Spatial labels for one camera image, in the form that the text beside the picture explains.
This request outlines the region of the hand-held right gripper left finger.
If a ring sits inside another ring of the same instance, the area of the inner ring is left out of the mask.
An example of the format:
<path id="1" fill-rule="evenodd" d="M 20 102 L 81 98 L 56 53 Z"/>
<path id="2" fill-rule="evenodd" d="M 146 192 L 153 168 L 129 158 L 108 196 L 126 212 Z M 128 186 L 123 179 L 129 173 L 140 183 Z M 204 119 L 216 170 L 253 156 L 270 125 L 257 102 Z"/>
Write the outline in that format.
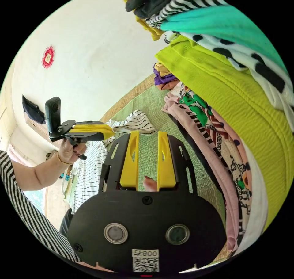
<path id="1" fill-rule="evenodd" d="M 120 185 L 126 190 L 138 190 L 138 148 L 139 131 L 132 131 L 129 135 L 126 155 L 120 177 Z"/>

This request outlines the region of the person's left hand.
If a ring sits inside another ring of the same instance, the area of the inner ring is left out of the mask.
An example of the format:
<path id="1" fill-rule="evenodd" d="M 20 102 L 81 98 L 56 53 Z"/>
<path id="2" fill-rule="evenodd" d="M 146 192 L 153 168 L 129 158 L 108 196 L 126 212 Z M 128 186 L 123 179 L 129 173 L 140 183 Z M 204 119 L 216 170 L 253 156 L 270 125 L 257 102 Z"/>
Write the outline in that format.
<path id="1" fill-rule="evenodd" d="M 86 149 L 85 143 L 72 145 L 68 139 L 63 139 L 57 154 L 58 161 L 63 165 L 72 165 L 78 160 L 79 156 L 86 152 Z"/>

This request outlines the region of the person's right hand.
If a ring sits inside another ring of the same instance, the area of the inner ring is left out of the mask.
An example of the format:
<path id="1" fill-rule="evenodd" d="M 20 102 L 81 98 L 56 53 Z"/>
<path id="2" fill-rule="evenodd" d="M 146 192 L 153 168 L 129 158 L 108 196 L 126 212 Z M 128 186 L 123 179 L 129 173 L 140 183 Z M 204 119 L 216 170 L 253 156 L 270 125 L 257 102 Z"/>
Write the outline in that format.
<path id="1" fill-rule="evenodd" d="M 145 191 L 157 192 L 157 181 L 153 180 L 148 176 L 144 176 L 143 186 Z"/>

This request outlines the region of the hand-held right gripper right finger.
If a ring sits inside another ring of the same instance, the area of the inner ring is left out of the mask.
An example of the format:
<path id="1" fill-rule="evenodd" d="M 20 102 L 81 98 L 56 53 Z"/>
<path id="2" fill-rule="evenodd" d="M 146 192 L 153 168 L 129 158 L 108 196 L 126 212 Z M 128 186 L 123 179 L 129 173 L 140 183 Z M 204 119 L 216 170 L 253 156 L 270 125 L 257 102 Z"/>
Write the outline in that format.
<path id="1" fill-rule="evenodd" d="M 176 185 L 173 161 L 166 132 L 158 132 L 157 190 L 171 190 Z"/>

